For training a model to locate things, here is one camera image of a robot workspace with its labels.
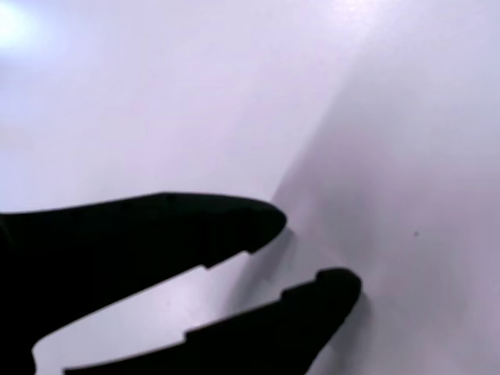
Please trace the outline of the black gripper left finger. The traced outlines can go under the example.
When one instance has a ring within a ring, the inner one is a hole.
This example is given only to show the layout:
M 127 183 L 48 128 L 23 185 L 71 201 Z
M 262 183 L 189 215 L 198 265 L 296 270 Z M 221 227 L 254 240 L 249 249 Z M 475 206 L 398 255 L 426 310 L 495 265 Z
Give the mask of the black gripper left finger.
M 251 198 L 158 193 L 1 215 L 1 371 L 33 374 L 52 332 L 197 266 L 265 247 L 285 228 Z

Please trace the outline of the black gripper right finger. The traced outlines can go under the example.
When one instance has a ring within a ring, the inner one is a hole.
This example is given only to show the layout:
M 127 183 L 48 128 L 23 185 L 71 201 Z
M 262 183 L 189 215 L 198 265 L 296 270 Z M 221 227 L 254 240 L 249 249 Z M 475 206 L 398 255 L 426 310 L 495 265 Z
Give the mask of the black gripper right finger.
M 67 374 L 305 374 L 359 300 L 351 270 L 321 270 L 257 309 L 188 331 L 184 341 Z

